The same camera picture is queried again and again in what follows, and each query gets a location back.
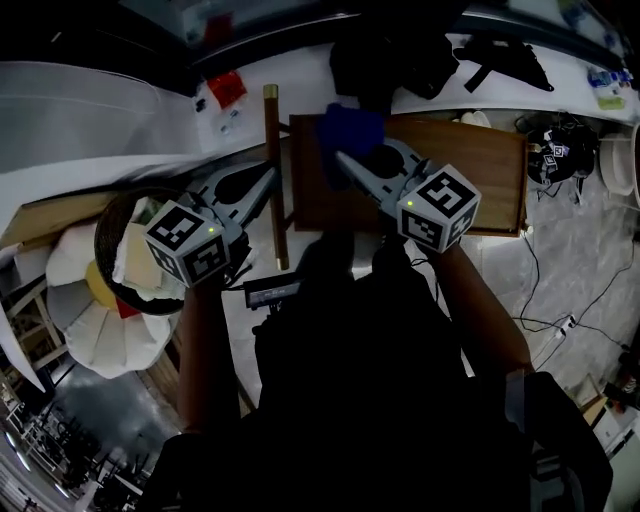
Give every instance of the yellow object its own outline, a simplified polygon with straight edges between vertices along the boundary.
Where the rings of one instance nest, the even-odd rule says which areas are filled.
[[[160,288],[162,270],[153,259],[151,251],[144,240],[144,226],[131,222],[127,227],[127,258],[124,267],[124,278],[147,290]]]
[[[622,110],[626,102],[619,96],[611,96],[598,98],[598,106],[600,110]]]
[[[118,311],[116,296],[109,289],[107,283],[104,282],[104,279],[102,279],[95,260],[89,263],[87,273],[84,278],[87,281],[87,285],[89,286],[89,290],[91,290],[91,294],[94,299],[96,299],[105,308]]]
[[[265,100],[278,99],[278,85],[267,84],[262,88],[262,96]]]

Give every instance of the red object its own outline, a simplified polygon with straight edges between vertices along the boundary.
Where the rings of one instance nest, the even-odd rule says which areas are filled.
[[[125,318],[129,318],[130,316],[139,315],[140,311],[137,309],[133,309],[129,304],[125,304],[118,297],[116,297],[116,304],[118,306],[118,313],[120,314],[120,318],[123,320]]]
[[[240,78],[240,75],[235,71],[229,71],[224,75],[212,78],[207,81],[207,85],[218,100],[218,103],[220,103],[220,108],[222,109],[233,105],[242,98],[242,96],[247,94],[247,90],[242,83],[242,78]]]

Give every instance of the wooden stick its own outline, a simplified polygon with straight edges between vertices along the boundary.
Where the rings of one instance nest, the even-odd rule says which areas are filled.
[[[264,86],[264,129],[267,140],[267,159],[276,167],[279,181],[271,196],[271,223],[273,224],[273,242],[276,251],[278,269],[289,268],[289,249],[287,230],[284,221],[284,198],[282,195],[282,170],[280,165],[280,114],[278,112],[278,86]]]
[[[33,367],[34,370],[37,371],[40,368],[44,368],[45,366],[47,366],[51,361],[55,361],[60,356],[66,354],[68,351],[69,351],[69,347],[67,347],[67,345],[60,345],[58,348],[49,352],[42,359],[38,359],[31,366]]]
[[[47,280],[42,279],[37,285],[35,285],[31,290],[24,294],[18,302],[16,302],[7,312],[7,319],[11,320],[15,317],[20,311],[22,311],[29,302],[35,300],[36,297],[39,297],[40,294],[47,289]]]
[[[49,311],[47,311],[47,306],[44,305],[44,301],[42,300],[42,296],[41,295],[37,295],[34,300],[36,301],[36,306],[38,306],[38,311],[40,312],[40,316],[42,317],[42,321],[44,322],[44,325],[46,326],[47,330],[49,331],[49,336],[51,336],[51,339],[53,340],[53,344],[56,347],[59,347],[60,345],[62,345],[62,341],[60,340],[60,336],[58,336],[58,331],[56,329],[56,326],[53,325],[53,321],[51,320],[51,317],[49,316]]]

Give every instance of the wire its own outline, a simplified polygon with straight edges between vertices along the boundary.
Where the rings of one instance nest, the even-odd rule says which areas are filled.
[[[524,318],[524,320],[527,320],[528,322],[536,322],[536,323],[539,323],[539,324],[546,325],[547,327],[543,327],[542,329],[534,329],[534,330],[533,330],[533,332],[540,332],[540,331],[544,331],[544,330],[546,330],[546,329],[551,329],[551,328],[553,328],[553,327],[558,327],[561,323],[564,323],[564,321],[565,321],[567,318],[570,318],[570,317],[571,317],[571,315],[565,315],[565,316],[563,316],[563,317],[561,317],[561,318],[558,318],[558,319],[557,319],[555,322],[553,322],[553,323],[545,322],[544,320],[536,320],[535,318]],[[544,347],[542,347],[542,348],[540,349],[540,351],[538,352],[538,355],[536,355],[536,356],[533,358],[533,360],[532,360],[532,361],[535,361],[536,359],[538,359],[538,358],[542,355],[542,353],[546,350],[546,348],[551,344],[551,342],[552,342],[552,341],[553,341],[553,338],[552,338],[551,340],[549,340],[549,341],[544,345]]]
[[[426,258],[416,258],[411,262],[412,267],[417,267],[422,265],[423,263],[428,263],[429,260]],[[438,303],[438,299],[440,298],[440,283],[438,283],[438,278],[436,277],[436,304]]]
[[[591,304],[589,304],[587,306],[587,308],[582,312],[582,314],[578,317],[578,321],[576,322],[575,326],[576,327],[582,327],[583,329],[590,329],[592,331],[596,331],[599,332],[600,334],[602,334],[605,338],[607,338],[609,341],[611,341],[611,343],[614,343],[615,345],[619,346],[620,348],[622,348],[623,350],[628,350],[629,347],[628,345],[625,345],[624,343],[621,343],[619,341],[614,340],[611,336],[609,336],[606,332],[604,332],[602,329],[599,329],[597,327],[592,327],[590,325],[585,325],[583,323],[581,323],[582,318],[584,317],[584,315],[587,313],[587,311],[589,311],[589,309],[591,309],[591,307],[596,304],[603,296],[605,293],[607,293],[607,291],[609,290],[609,288],[611,288],[611,285],[613,285],[614,281],[616,280],[616,278],[622,273],[625,272],[626,270],[629,270],[632,266],[633,266],[633,261],[634,261],[634,257],[635,257],[635,244],[633,243],[633,241],[631,242],[631,262],[626,266],[623,267],[621,269],[619,269],[614,276],[611,278],[611,281],[609,281],[609,284],[605,287],[605,289],[602,291],[602,293],[600,293],[600,295],[598,295],[593,301],[591,301]],[[551,359],[553,357],[553,355],[558,351],[558,349],[562,346],[562,344],[565,342],[567,338],[563,338],[562,341],[560,341],[560,343],[558,343],[558,345],[553,349],[553,351],[551,352],[551,354],[549,354],[549,357],[547,357],[540,366],[538,366],[538,368],[536,368],[536,370],[539,370],[540,368],[542,368],[547,361],[549,361],[549,359]]]
[[[527,306],[529,306],[529,304],[531,303],[531,300],[533,299],[534,294],[536,293],[536,289],[538,288],[538,285],[540,284],[540,262],[538,261],[538,257],[536,256],[536,253],[533,252],[533,247],[531,247],[531,244],[529,243],[529,240],[527,240],[526,236],[523,236],[522,238],[524,238],[524,241],[527,243],[527,247],[529,248],[529,252],[531,252],[531,256],[533,256],[533,259],[536,263],[536,284],[533,285],[533,290],[531,290],[531,295],[529,295],[529,299],[527,300],[527,302],[525,303],[524,307],[522,308],[522,311],[520,311],[520,316],[518,317],[520,319],[520,323],[522,324],[522,328],[525,329],[526,331],[529,332],[540,332],[540,331],[544,331],[545,329],[550,329],[551,327],[543,327],[542,329],[529,329],[526,325],[524,325],[524,312],[527,310]]]
[[[576,324],[576,327],[582,327],[584,329],[591,329],[592,331],[598,331],[605,338],[607,338],[611,343],[614,343],[615,345],[618,345],[620,348],[624,348],[625,350],[627,349],[627,345],[625,345],[624,343],[621,343],[619,341],[614,340],[611,336],[609,336],[602,329],[598,329],[597,327],[591,327],[590,325],[585,325],[585,324]]]
[[[158,93],[158,89],[156,87],[154,87],[153,85],[151,85],[149,82],[145,82],[144,80],[140,80],[139,78],[135,78],[133,76],[129,76],[129,75],[123,75],[122,73],[115,73],[113,71],[105,71],[102,69],[94,69],[94,68],[85,68],[85,67],[81,67],[81,66],[72,66],[70,64],[60,64],[58,62],[37,62],[37,61],[12,61],[12,62],[3,62],[2,65],[12,65],[12,64],[40,64],[43,66],[56,66],[56,67],[61,67],[61,68],[72,68],[72,69],[80,69],[83,71],[95,71],[96,73],[104,73],[107,75],[113,75],[113,76],[117,76],[120,78],[127,78],[129,80],[133,80],[135,82],[144,84],[146,86],[148,86],[154,93],[156,100],[157,100],[157,107],[159,107],[162,104],[162,98],[160,97],[160,93]],[[0,99],[27,99],[27,100],[56,100],[56,101],[68,101],[71,103],[80,103],[83,105],[92,105],[92,106],[96,106],[96,107],[104,107],[104,108],[112,108],[112,109],[116,109],[116,110],[122,110],[125,112],[132,112],[134,114],[143,114],[143,115],[153,115],[158,111],[158,108],[156,108],[155,110],[152,111],[140,111],[140,110],[134,110],[134,109],[130,109],[130,108],[126,108],[126,107],[118,107],[116,105],[109,105],[107,103],[97,103],[94,101],[88,101],[88,100],[81,100],[78,98],[64,98],[64,97],[59,97],[59,96],[41,96],[41,95],[35,95],[35,94],[0,94]]]
[[[527,322],[536,322],[538,324],[542,324],[542,325],[546,325],[547,327],[542,327],[541,329],[529,329],[526,328],[527,331],[530,332],[541,332],[541,331],[546,331],[547,329],[551,329],[552,327],[558,327],[558,325],[560,325],[562,322],[564,322],[567,318],[570,318],[571,315],[567,314],[561,318],[558,318],[555,322],[551,323],[551,322],[545,322],[543,320],[536,320],[535,318],[524,318],[522,316],[512,316],[511,318],[513,318],[514,320],[526,320]]]
[[[564,317],[562,317],[562,318],[559,318],[559,319],[558,319],[556,322],[554,322],[553,324],[548,324],[548,322],[541,322],[540,320],[533,320],[533,322],[540,322],[540,323],[548,324],[548,325],[549,325],[549,327],[546,327],[545,329],[550,329],[551,327],[556,327],[556,328],[557,328],[557,327],[558,327],[558,324],[560,324],[560,323],[564,323],[564,321],[565,321],[565,320],[567,320],[567,318],[570,318],[570,317],[571,317],[571,315],[566,315],[566,316],[564,316]],[[536,359],[538,359],[538,358],[539,358],[539,357],[544,353],[544,351],[545,351],[545,350],[547,349],[547,347],[551,344],[551,342],[553,341],[553,339],[554,339],[554,338],[551,338],[549,341],[547,341],[547,343],[545,343],[544,347],[542,347],[542,348],[540,349],[540,351],[538,352],[538,355],[537,355],[536,357],[534,357],[534,358],[533,358],[532,362],[533,362],[533,361],[535,361]],[[565,341],[565,340],[566,340],[566,337],[565,337],[565,338],[563,338],[563,339],[560,341],[560,343],[559,343],[559,344],[558,344],[558,346],[553,350],[553,352],[555,352],[556,350],[558,350],[558,348],[560,347],[560,345],[562,345],[562,344],[564,343],[564,341]],[[544,362],[543,362],[540,366],[538,366],[538,368],[536,368],[536,370],[539,370],[540,368],[542,368],[542,365],[543,365],[544,363],[546,363],[547,361],[548,361],[548,358],[547,358],[547,359],[545,359],[545,360],[544,360]]]
[[[589,305],[587,306],[587,309],[585,309],[585,310],[582,312],[582,314],[581,314],[581,315],[580,315],[580,317],[578,318],[578,322],[577,322],[577,323],[580,323],[580,322],[582,321],[582,318],[584,317],[584,315],[586,315],[586,314],[587,314],[587,311],[589,311],[589,310],[591,309],[591,307],[592,307],[596,302],[598,302],[598,301],[602,298],[602,296],[603,296],[605,293],[607,293],[607,291],[609,291],[609,288],[611,288],[611,285],[612,285],[612,284],[613,284],[613,282],[616,280],[616,277],[618,277],[620,274],[622,274],[622,272],[625,272],[626,270],[629,270],[629,269],[633,266],[633,260],[634,260],[634,258],[635,258],[635,255],[636,255],[636,246],[635,246],[635,244],[634,244],[634,243],[633,243],[633,241],[632,241],[632,242],[631,242],[631,262],[630,262],[626,267],[621,268],[620,270],[618,270],[618,271],[614,274],[613,278],[611,278],[611,281],[609,281],[609,284],[608,284],[608,285],[607,285],[607,287],[602,291],[602,293],[601,293],[600,295],[598,295],[598,296],[597,296],[597,297],[596,297],[596,298],[591,302],[591,304],[589,304]]]
[[[538,371],[540,368],[542,368],[542,367],[547,363],[547,361],[553,357],[553,354],[555,354],[555,353],[558,351],[558,349],[562,346],[562,344],[564,343],[564,340],[566,340],[566,339],[567,339],[567,338],[563,338],[563,339],[560,341],[560,343],[558,343],[558,344],[556,345],[556,348],[554,348],[554,349],[551,351],[551,354],[549,354],[549,357],[547,357],[544,361],[542,361],[542,364],[536,368],[536,371]]]
[[[549,185],[547,188],[545,188],[544,190],[536,190],[536,193],[538,195],[538,201],[540,201],[540,198],[545,195],[547,197],[550,197],[551,199],[553,199],[554,197],[556,197],[558,195],[558,192],[560,192],[560,189],[562,188],[564,182],[560,182],[558,183],[558,188],[556,189],[556,191],[553,194],[549,193],[549,190],[551,189],[551,187],[553,187],[554,184]]]
[[[224,289],[231,290],[232,288],[234,288],[233,285],[236,284],[238,280],[247,272],[249,272],[252,268],[253,268],[253,265],[251,263],[248,263],[246,267],[244,267],[242,270],[239,270],[238,273],[235,276],[233,276],[232,279],[229,280],[229,282],[225,285]]]

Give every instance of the black cable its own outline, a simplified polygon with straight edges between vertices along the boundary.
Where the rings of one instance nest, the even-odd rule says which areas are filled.
[[[554,348],[554,349],[551,351],[551,354],[549,354],[549,357],[547,357],[544,361],[542,361],[542,364],[536,368],[536,371],[538,371],[540,368],[542,368],[542,367],[547,363],[547,361],[553,357],[553,354],[555,354],[555,353],[558,351],[558,349],[562,346],[562,344],[564,343],[564,341],[565,341],[566,339],[567,339],[566,337],[565,337],[565,338],[562,338],[562,340],[560,341],[560,343],[558,343],[558,344],[556,345],[556,348]]]
[[[429,263],[429,260],[426,258],[416,258],[411,262],[411,266],[418,267],[423,263]],[[440,284],[438,283],[438,278],[436,277],[436,304],[438,303],[439,297],[440,297]]]
[[[582,327],[584,329],[590,329],[592,331],[597,331],[600,334],[602,334],[603,336],[605,336],[609,341],[611,341],[612,343],[614,343],[615,345],[619,346],[620,348],[624,349],[624,350],[628,350],[629,347],[627,345],[625,345],[624,343],[621,343],[619,341],[614,340],[611,336],[609,336],[606,332],[604,332],[602,329],[598,329],[597,327],[592,327],[590,325],[585,325],[583,323],[581,323],[582,318],[584,317],[584,315],[587,313],[587,311],[589,311],[589,309],[591,309],[591,307],[596,304],[603,296],[605,293],[607,293],[607,291],[609,290],[609,288],[611,288],[611,285],[613,285],[614,281],[616,280],[616,278],[622,273],[625,272],[626,270],[629,270],[632,266],[633,266],[633,260],[635,257],[635,244],[633,242],[631,242],[631,262],[629,263],[629,265],[627,265],[626,267],[623,267],[621,269],[619,269],[614,276],[611,278],[611,281],[609,281],[609,284],[605,287],[605,289],[602,291],[602,293],[600,295],[598,295],[593,301],[591,301],[591,304],[589,304],[587,306],[587,308],[582,312],[582,314],[580,315],[580,317],[578,318],[578,321],[576,322],[576,326],[578,327]],[[562,341],[560,341],[560,343],[558,343],[558,345],[556,346],[556,348],[553,349],[553,351],[551,352],[551,354],[549,354],[549,357],[547,357],[540,366],[538,366],[538,368],[536,368],[536,370],[539,370],[540,368],[542,368],[547,361],[549,361],[549,359],[551,359],[553,357],[553,355],[557,352],[557,350],[562,346],[562,344],[565,342],[567,338],[563,338]]]
[[[246,267],[244,267],[242,270],[239,270],[235,276],[233,276],[233,278],[231,278],[229,280],[229,282],[224,286],[223,290],[225,291],[234,291],[234,290],[239,290],[239,289],[244,289],[238,286],[233,286],[234,284],[236,284],[238,282],[238,280],[245,275],[247,272],[249,272],[251,269],[253,268],[253,265],[251,263],[247,264]]]
[[[561,322],[561,321],[562,321],[562,322],[564,322],[567,318],[570,318],[570,317],[571,317],[571,315],[566,315],[566,316],[564,316],[563,318],[561,318],[561,319],[559,319],[557,322],[555,322],[553,325],[551,325],[551,327],[557,327],[557,324],[558,324],[559,322]],[[564,338],[562,338],[562,340],[560,341],[560,343],[558,343],[558,345],[556,346],[556,348],[554,348],[554,349],[553,349],[553,352],[551,353],[551,355],[550,355],[549,357],[547,357],[547,359],[545,359],[545,360],[542,362],[542,364],[536,368],[536,370],[539,370],[540,368],[542,368],[542,366],[543,366],[543,365],[544,365],[544,364],[545,364],[545,363],[546,363],[546,362],[551,358],[551,356],[552,356],[553,354],[555,354],[556,350],[558,350],[558,349],[560,348],[560,345],[562,345],[562,344],[564,343],[564,341],[565,341],[567,338],[566,338],[566,333],[564,333],[564,332],[563,332],[563,334],[564,334],[564,336],[565,336],[565,337],[564,337]],[[540,349],[540,352],[538,352],[538,355],[537,355],[536,357],[534,357],[534,358],[533,358],[533,361],[535,361],[536,359],[538,359],[538,357],[540,357],[540,356],[542,355],[542,353],[547,349],[547,347],[551,344],[551,342],[552,342],[552,341],[553,341],[553,338],[551,338],[551,339],[550,339],[550,340],[545,344],[545,346],[544,346],[544,347],[542,347],[542,349]]]
[[[554,197],[556,197],[558,195],[558,192],[560,192],[560,189],[562,188],[564,182],[560,182],[558,183],[558,188],[556,189],[556,191],[553,194],[549,193],[549,190],[551,189],[551,187],[553,187],[554,183],[552,183],[551,185],[549,185],[547,188],[545,188],[544,190],[536,190],[536,194],[538,195],[538,201],[540,201],[540,198],[542,197],[542,195],[545,195],[547,197],[550,197],[551,199],[553,199]]]
[[[522,238],[524,238],[524,241],[527,243],[527,247],[529,248],[529,251],[531,252],[531,256],[533,256],[533,259],[534,259],[534,261],[536,263],[536,284],[533,285],[533,290],[531,290],[531,295],[529,296],[529,299],[527,300],[526,304],[522,308],[522,311],[520,312],[520,316],[518,318],[520,319],[520,323],[522,324],[522,328],[525,329],[526,331],[529,331],[529,332],[540,332],[540,331],[544,331],[545,329],[550,329],[551,327],[543,327],[542,329],[529,329],[526,325],[524,325],[524,318],[523,318],[524,317],[524,312],[526,311],[527,306],[529,306],[529,303],[533,299],[533,296],[536,293],[536,289],[538,288],[538,284],[540,284],[540,262],[538,261],[538,257],[536,256],[536,253],[533,252],[533,247],[531,247],[531,244],[529,243],[529,240],[527,240],[527,237],[523,236]]]
[[[551,329],[552,327],[558,327],[558,325],[560,325],[562,322],[564,322],[567,318],[571,317],[571,315],[565,315],[561,318],[558,318],[555,322],[551,323],[551,322],[545,322],[543,320],[536,320],[535,318],[524,318],[522,316],[512,316],[511,318],[513,318],[514,320],[526,320],[527,322],[536,322],[538,324],[542,324],[542,325],[546,325],[547,327],[542,327],[540,329],[529,329],[527,327],[525,327],[525,329],[527,329],[527,331],[530,332],[541,332],[541,331],[546,331],[547,329]]]
[[[546,329],[551,329],[553,327],[558,327],[561,323],[564,323],[564,321],[567,318],[571,318],[571,315],[565,315],[562,318],[558,318],[555,322],[553,323],[549,323],[549,322],[545,322],[543,320],[536,320],[534,318],[525,318],[525,320],[529,321],[529,322],[537,322],[539,324],[543,324],[543,325],[547,325],[548,327],[543,327],[542,329],[535,329],[535,332],[540,332],[540,331],[544,331]],[[540,351],[538,352],[538,355],[536,357],[533,358],[532,362],[534,362],[536,359],[538,359],[542,353],[547,349],[547,347],[551,344],[551,342],[553,341],[553,338],[549,341],[547,341],[547,343],[544,345],[544,347],[542,347],[540,349]]]
[[[598,329],[597,327],[591,327],[590,325],[585,325],[585,324],[580,324],[577,323],[576,327],[582,327],[584,329],[591,329],[592,331],[598,331],[600,334],[602,334],[605,338],[607,338],[611,343],[614,343],[616,345],[618,345],[620,348],[623,348],[625,350],[628,349],[628,346],[625,345],[624,343],[621,343],[617,340],[614,340],[611,336],[609,336],[606,332],[604,332],[602,329]]]
[[[616,277],[618,277],[622,272],[629,270],[632,266],[633,266],[633,260],[635,258],[636,255],[636,246],[633,243],[633,241],[631,242],[631,262],[624,268],[621,268],[620,270],[618,270],[614,276],[611,278],[611,281],[609,281],[609,284],[607,285],[607,287],[602,291],[602,293],[600,295],[598,295],[592,302],[591,304],[589,304],[587,306],[587,309],[585,309],[582,314],[580,315],[580,317],[578,318],[578,324],[582,321],[582,318],[584,317],[584,315],[587,314],[587,311],[589,311],[591,309],[591,307],[598,302],[602,296],[607,293],[607,291],[609,290],[609,288],[611,288],[611,285],[613,284],[613,282],[616,280]]]

